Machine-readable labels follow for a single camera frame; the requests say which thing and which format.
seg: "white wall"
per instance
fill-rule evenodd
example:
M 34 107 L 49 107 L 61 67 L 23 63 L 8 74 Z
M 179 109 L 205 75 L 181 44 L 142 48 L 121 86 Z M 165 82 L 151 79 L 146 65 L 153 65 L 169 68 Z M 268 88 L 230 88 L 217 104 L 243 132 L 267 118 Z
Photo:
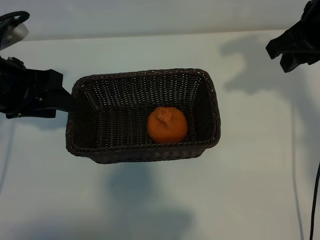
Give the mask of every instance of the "white wall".
M 25 10 L 28 39 L 286 29 L 306 0 L 10 0 Z

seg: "orange fruit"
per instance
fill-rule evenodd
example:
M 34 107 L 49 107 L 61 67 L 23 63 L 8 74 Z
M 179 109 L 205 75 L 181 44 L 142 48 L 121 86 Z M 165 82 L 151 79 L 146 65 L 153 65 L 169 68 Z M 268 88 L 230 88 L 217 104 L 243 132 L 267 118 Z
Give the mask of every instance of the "orange fruit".
M 147 131 L 158 144 L 181 142 L 188 131 L 185 115 L 175 107 L 157 107 L 148 118 Z

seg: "rectangular basket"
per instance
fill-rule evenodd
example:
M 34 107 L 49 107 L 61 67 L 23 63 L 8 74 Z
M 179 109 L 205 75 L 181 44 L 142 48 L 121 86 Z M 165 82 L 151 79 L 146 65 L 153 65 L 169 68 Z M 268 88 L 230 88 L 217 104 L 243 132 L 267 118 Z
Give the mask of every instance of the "rectangular basket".
M 72 95 L 79 110 L 68 115 L 66 148 L 100 164 L 196 158 L 220 139 L 216 91 L 201 69 L 86 76 Z M 188 132 L 182 142 L 157 144 L 149 137 L 148 116 L 159 106 L 185 115 Z

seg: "black cable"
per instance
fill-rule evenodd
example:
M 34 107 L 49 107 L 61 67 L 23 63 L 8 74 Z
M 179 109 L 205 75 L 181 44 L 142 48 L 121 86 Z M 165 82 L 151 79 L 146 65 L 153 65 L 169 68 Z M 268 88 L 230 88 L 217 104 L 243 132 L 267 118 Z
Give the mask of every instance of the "black cable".
M 318 167 L 318 172 L 316 173 L 315 185 L 314 185 L 312 212 L 311 212 L 310 240 L 312 240 L 314 237 L 315 212 L 316 212 L 316 204 L 317 204 L 319 178 L 320 178 L 320 163 L 319 163 L 319 167 Z

